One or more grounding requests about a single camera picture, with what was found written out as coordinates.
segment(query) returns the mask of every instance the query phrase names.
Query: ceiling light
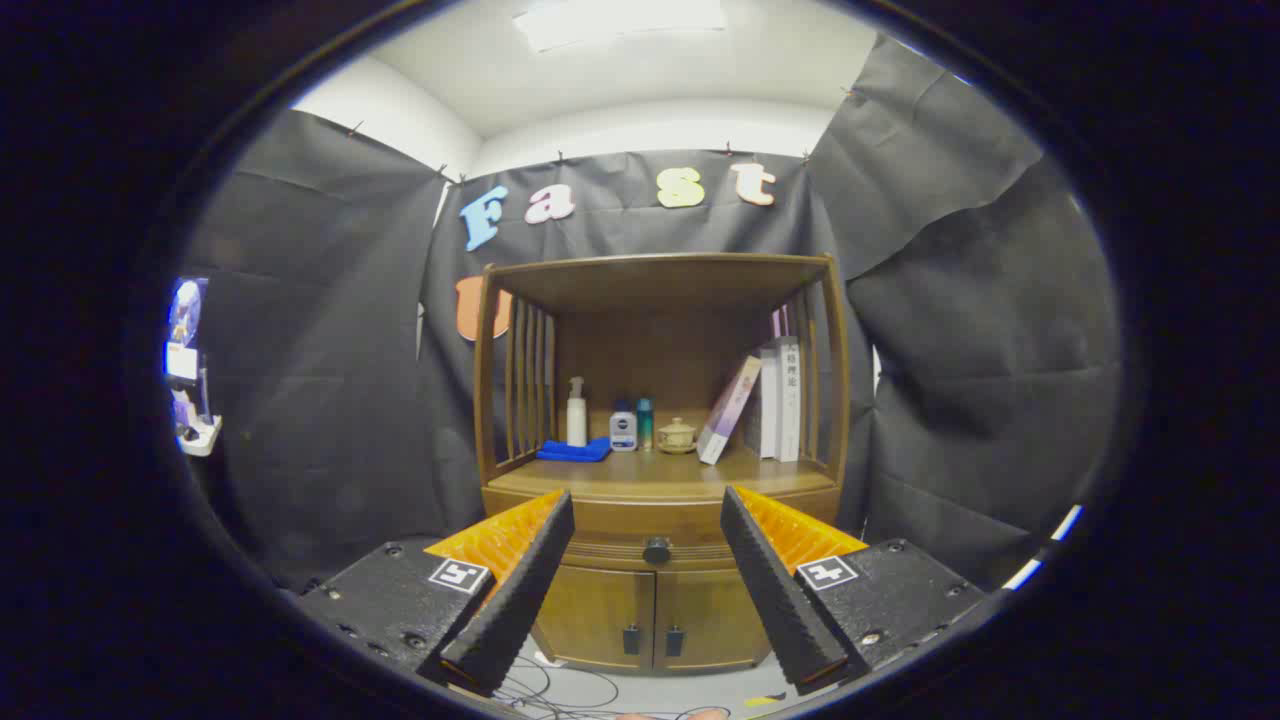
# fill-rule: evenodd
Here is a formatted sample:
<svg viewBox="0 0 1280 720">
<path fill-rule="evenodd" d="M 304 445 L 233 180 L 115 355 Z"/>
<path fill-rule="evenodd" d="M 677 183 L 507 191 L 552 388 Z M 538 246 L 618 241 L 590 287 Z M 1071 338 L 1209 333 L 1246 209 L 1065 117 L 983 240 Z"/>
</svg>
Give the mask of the ceiling light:
<svg viewBox="0 0 1280 720">
<path fill-rule="evenodd" d="M 721 0 L 559 0 L 513 20 L 536 53 L 632 32 L 724 28 Z"/>
</svg>

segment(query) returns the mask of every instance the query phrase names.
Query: white ceiling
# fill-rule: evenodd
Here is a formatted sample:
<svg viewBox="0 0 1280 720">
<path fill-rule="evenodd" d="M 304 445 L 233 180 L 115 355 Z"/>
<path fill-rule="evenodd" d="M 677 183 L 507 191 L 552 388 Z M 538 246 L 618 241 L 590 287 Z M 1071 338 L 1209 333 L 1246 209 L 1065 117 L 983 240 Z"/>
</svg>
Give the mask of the white ceiling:
<svg viewBox="0 0 1280 720">
<path fill-rule="evenodd" d="M 536 1 L 458 3 L 374 55 L 489 138 L 655 100 L 753 99 L 835 111 L 874 40 L 868 26 L 820 0 L 723 0 L 723 31 L 635 33 L 534 53 L 512 17 Z"/>
</svg>

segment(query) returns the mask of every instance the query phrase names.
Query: white wall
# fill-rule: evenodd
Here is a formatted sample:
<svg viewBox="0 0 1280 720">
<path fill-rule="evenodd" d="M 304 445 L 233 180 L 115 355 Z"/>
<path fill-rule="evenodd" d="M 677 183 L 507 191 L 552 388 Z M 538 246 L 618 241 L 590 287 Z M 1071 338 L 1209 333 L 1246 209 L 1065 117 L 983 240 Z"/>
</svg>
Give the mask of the white wall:
<svg viewBox="0 0 1280 720">
<path fill-rule="evenodd" d="M 365 55 L 312 87 L 293 108 L 346 128 L 439 169 L 472 174 L 480 147 L 475 133 L 449 108 L 381 60 Z"/>
<path fill-rule="evenodd" d="M 630 150 L 721 149 L 800 156 L 833 110 L 759 100 L 671 100 L 562 115 L 488 138 L 466 173 L 479 177 L 566 158 Z"/>
</svg>

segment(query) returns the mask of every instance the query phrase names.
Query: book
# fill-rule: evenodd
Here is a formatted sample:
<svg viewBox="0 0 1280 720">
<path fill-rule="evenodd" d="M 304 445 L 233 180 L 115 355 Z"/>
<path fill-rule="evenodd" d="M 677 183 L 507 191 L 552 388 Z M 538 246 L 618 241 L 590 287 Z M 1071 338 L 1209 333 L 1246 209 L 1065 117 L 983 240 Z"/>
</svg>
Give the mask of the book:
<svg viewBox="0 0 1280 720">
<path fill-rule="evenodd" d="M 762 459 L 778 455 L 778 348 L 767 343 L 755 351 L 760 359 L 760 377 L 751 388 L 750 405 L 742 425 L 742 439 Z"/>
<path fill-rule="evenodd" d="M 719 398 L 712 407 L 712 414 L 703 425 L 703 432 L 698 436 L 698 459 L 708 465 L 714 465 L 719 460 L 728 437 L 733 434 L 733 427 L 746 407 L 746 401 L 751 397 L 751 388 L 755 378 L 760 374 L 760 359 L 748 355 L 742 365 L 733 373 L 733 379 L 721 391 Z"/>
<path fill-rule="evenodd" d="M 778 348 L 778 446 L 781 462 L 800 460 L 800 341 L 795 336 L 773 341 Z"/>
</svg>

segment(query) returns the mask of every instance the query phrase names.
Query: pink book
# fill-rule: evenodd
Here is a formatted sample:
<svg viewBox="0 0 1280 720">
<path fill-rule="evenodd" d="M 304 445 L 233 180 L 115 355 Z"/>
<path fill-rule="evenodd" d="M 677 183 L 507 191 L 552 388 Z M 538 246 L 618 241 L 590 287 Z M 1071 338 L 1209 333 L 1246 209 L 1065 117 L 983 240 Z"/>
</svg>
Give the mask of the pink book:
<svg viewBox="0 0 1280 720">
<path fill-rule="evenodd" d="M 733 434 L 733 425 L 742 415 L 748 398 L 751 397 L 751 387 L 760 374 L 760 359 L 748 355 L 742 360 L 742 366 L 733 374 L 731 382 L 712 407 L 707 424 L 703 425 L 701 434 L 698 436 L 698 459 L 708 465 L 714 465 L 719 460 L 721 452 L 728 443 L 728 436 Z"/>
</svg>

